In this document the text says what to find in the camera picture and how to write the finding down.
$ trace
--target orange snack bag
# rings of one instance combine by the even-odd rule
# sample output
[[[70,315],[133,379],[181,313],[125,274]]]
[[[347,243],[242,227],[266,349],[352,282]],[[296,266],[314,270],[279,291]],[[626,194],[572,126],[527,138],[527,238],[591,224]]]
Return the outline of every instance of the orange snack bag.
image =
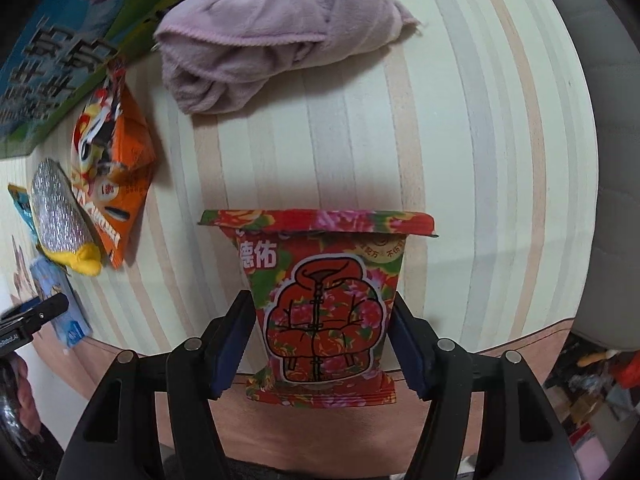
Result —
[[[156,154],[146,120],[117,64],[76,121],[71,184],[111,264],[124,259],[129,232],[151,183]]]

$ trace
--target pink object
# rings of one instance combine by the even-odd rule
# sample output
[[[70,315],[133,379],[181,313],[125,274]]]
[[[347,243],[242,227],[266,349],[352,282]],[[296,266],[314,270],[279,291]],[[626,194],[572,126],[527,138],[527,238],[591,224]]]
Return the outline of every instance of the pink object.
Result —
[[[396,0],[185,0],[156,40],[180,109],[216,114],[239,110],[276,74],[376,50],[417,23]]]

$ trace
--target lavender plush cloth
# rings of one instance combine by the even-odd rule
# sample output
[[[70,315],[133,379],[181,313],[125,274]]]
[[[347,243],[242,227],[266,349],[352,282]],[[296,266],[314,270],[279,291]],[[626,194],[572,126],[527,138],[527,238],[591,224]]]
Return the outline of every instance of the lavender plush cloth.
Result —
[[[376,50],[416,23],[396,0],[185,0],[156,40],[182,111],[217,114],[242,108],[273,75]]]

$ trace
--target teal package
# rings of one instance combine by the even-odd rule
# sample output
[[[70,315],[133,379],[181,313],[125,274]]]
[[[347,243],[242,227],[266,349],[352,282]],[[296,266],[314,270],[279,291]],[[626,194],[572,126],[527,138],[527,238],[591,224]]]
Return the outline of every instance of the teal package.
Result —
[[[33,260],[29,268],[41,300],[46,300],[59,292],[69,300],[68,310],[51,320],[58,340],[67,348],[72,348],[83,337],[91,335],[91,329],[82,315],[69,280],[62,269],[43,255]]]

